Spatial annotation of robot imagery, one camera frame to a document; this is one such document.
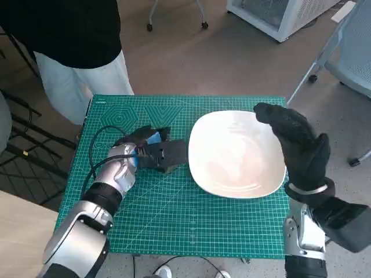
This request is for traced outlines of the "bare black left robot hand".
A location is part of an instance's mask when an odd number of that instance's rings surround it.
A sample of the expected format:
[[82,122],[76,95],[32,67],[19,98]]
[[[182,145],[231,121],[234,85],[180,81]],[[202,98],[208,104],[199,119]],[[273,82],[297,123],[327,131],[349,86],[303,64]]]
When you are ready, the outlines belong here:
[[126,142],[133,142],[137,145],[147,143],[155,144],[168,139],[171,127],[152,128],[151,125],[143,126],[125,137]]

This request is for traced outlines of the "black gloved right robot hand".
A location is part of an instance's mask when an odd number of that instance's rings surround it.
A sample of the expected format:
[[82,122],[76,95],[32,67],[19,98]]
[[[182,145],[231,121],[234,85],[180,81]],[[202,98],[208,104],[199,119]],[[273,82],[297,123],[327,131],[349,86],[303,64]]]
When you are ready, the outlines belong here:
[[256,119],[270,125],[278,138],[289,182],[302,191],[313,191],[325,185],[330,158],[328,135],[316,135],[307,118],[293,109],[258,103],[253,110]]

